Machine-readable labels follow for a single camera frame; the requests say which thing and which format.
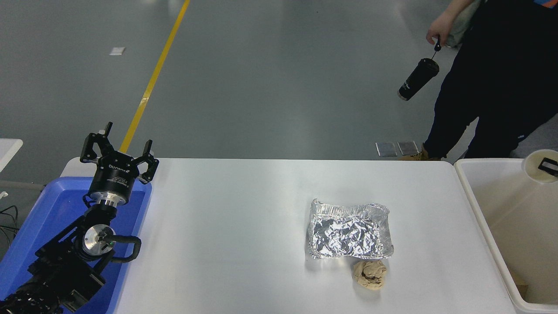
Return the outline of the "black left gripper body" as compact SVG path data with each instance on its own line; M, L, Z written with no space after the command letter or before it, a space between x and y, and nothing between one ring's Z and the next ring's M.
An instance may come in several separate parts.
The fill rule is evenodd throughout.
M139 175L134 158L123 153L110 153L99 158L90 185L90 198L94 194L111 193L129 199L134 181Z

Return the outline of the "person's right hand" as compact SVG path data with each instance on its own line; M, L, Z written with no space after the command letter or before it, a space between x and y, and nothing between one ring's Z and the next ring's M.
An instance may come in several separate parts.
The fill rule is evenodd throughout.
M426 40L429 44L439 42L441 46L445 46L450 31L452 30L454 21L459 13L445 10L430 24L427 30Z

